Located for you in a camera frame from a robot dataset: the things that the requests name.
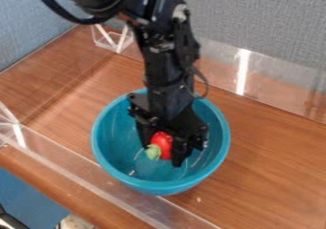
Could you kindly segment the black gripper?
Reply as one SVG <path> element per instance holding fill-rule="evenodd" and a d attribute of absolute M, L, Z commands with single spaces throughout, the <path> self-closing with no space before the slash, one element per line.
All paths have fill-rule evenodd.
<path fill-rule="evenodd" d="M 174 138 L 173 165 L 181 167 L 190 156 L 190 150 L 202 151 L 207 142 L 207 124 L 195 113 L 194 105 L 189 104 L 175 116 L 166 116 L 150 111 L 147 94 L 130 93 L 127 101 L 143 149 L 149 148 L 153 135 L 159 131 L 166 132 Z"/>

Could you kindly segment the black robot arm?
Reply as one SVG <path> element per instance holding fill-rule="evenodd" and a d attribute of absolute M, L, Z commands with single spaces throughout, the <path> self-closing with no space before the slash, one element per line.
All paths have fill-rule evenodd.
<path fill-rule="evenodd" d="M 142 144 L 159 132 L 173 138 L 171 161 L 181 166 L 205 148 L 207 124 L 194 111 L 194 62 L 201 45 L 185 0 L 73 0 L 99 18 L 118 16 L 133 29 L 145 58 L 147 91 L 127 95 Z"/>

